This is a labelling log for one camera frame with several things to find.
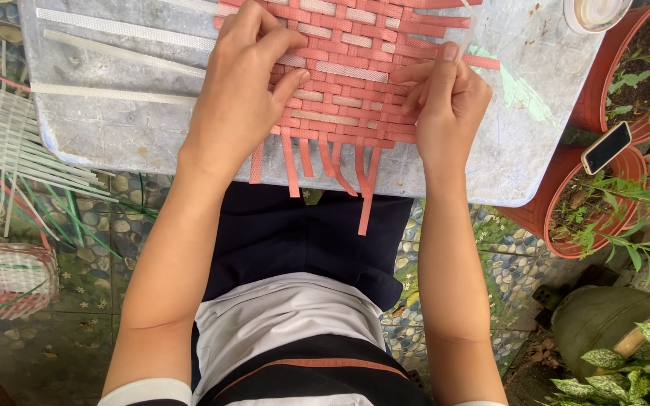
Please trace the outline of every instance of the smartphone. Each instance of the smartphone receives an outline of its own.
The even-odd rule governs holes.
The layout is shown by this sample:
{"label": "smartphone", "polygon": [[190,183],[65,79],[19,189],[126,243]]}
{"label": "smartphone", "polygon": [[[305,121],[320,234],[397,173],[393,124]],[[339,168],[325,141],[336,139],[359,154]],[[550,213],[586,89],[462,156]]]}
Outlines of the smartphone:
{"label": "smartphone", "polygon": [[627,122],[621,121],[603,134],[588,150],[583,151],[581,154],[583,169],[589,175],[595,175],[630,143],[631,130]]}

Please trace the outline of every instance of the table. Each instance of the table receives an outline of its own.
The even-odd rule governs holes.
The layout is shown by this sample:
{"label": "table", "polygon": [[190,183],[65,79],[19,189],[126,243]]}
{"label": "table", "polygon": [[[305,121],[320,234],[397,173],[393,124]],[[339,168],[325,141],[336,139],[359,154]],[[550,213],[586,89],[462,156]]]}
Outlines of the table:
{"label": "table", "polygon": [[[602,35],[571,31],[562,4],[484,0],[474,7],[480,21],[469,53],[500,59],[502,69],[480,70],[493,98],[466,166],[470,202],[517,207],[538,188],[602,40]],[[36,7],[216,38],[211,15],[158,0],[26,0],[20,10],[32,83],[199,94],[201,79],[51,41],[43,31],[47,27],[193,67],[206,68],[208,52],[41,20]],[[463,7],[422,12],[467,15]],[[446,38],[459,42],[464,35],[465,30],[450,29]],[[52,153],[65,162],[113,171],[174,174],[191,117],[189,106],[99,97],[40,94],[35,105],[42,140]],[[300,186],[341,190],[335,178],[325,176],[317,143],[309,144],[315,176],[300,173]],[[293,151],[301,168],[298,148]],[[344,146],[341,161],[345,178],[357,188],[352,145]],[[248,159],[235,180],[247,181],[249,172]],[[266,140],[262,181],[287,184],[278,136]],[[425,196],[415,145],[383,150],[375,193]]]}

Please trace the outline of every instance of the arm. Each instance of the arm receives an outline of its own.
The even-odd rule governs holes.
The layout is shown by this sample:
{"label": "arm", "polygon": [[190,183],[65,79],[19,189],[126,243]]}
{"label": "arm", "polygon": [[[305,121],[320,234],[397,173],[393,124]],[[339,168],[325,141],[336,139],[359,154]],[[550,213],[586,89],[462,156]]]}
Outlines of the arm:
{"label": "arm", "polygon": [[275,61],[305,44],[256,2],[225,20],[172,189],[129,284],[103,395],[140,379],[190,383],[192,323],[207,286],[222,198],[295,88],[310,78],[296,69],[267,90]]}
{"label": "arm", "polygon": [[416,133],[428,196],[418,259],[420,303],[436,402],[506,404],[492,355],[488,291],[465,183],[465,164],[492,90],[464,62],[454,61],[457,51],[449,42],[434,64],[392,75],[396,82],[421,82],[404,103],[404,113],[424,104]]}

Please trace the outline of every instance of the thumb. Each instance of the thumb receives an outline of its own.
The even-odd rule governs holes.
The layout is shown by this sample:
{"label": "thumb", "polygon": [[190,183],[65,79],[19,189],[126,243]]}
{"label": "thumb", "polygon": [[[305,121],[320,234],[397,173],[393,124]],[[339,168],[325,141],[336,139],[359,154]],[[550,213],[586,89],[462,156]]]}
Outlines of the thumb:
{"label": "thumb", "polygon": [[436,62],[430,72],[428,100],[424,110],[442,111],[451,108],[453,86],[458,72],[458,51],[459,47],[455,42],[446,42],[438,49]]}
{"label": "thumb", "polygon": [[306,69],[295,69],[287,72],[272,89],[272,102],[277,111],[282,113],[287,99],[293,96],[298,86],[310,80],[310,72]]}

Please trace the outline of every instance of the pink and white basket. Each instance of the pink and white basket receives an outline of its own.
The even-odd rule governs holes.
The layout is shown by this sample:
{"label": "pink and white basket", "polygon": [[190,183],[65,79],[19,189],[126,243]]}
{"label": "pink and white basket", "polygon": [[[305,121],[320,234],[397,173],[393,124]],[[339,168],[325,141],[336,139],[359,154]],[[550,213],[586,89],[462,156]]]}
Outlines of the pink and white basket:
{"label": "pink and white basket", "polygon": [[28,316],[46,308],[58,294],[53,249],[0,238],[0,318]]}

